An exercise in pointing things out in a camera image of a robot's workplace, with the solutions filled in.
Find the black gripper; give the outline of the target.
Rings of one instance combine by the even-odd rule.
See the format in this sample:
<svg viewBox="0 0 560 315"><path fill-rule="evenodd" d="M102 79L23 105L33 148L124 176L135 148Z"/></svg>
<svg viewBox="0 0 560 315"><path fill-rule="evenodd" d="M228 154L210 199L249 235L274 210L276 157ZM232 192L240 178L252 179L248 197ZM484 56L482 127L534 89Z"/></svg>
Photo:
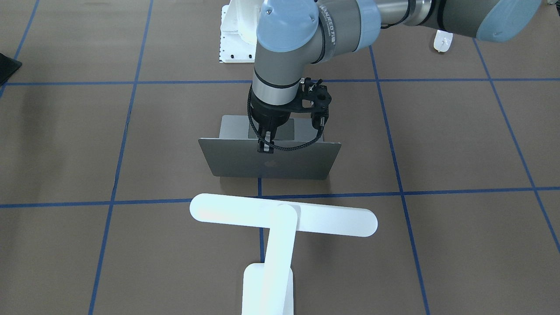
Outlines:
<svg viewBox="0 0 560 315"><path fill-rule="evenodd" d="M258 98L250 98L249 112L255 123L258 124L258 149L259 153L274 153L274 136L278 127L288 122L293 113L291 109L302 106L302 100L292 100L286 105L271 105Z"/></svg>

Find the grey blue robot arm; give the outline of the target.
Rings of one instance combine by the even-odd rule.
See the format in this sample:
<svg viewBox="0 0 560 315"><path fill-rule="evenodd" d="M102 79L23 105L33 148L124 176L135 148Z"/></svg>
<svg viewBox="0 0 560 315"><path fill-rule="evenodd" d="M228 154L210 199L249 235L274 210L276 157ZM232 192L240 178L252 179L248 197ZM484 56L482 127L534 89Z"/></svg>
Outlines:
<svg viewBox="0 0 560 315"><path fill-rule="evenodd" d="M515 37L536 14L539 0L265 0L256 27L249 124L258 152L296 151L317 142L331 97L322 80L303 78L308 64L356 52L381 30L424 26L486 42ZM315 138L294 147L274 143L292 113L310 113Z"/></svg>

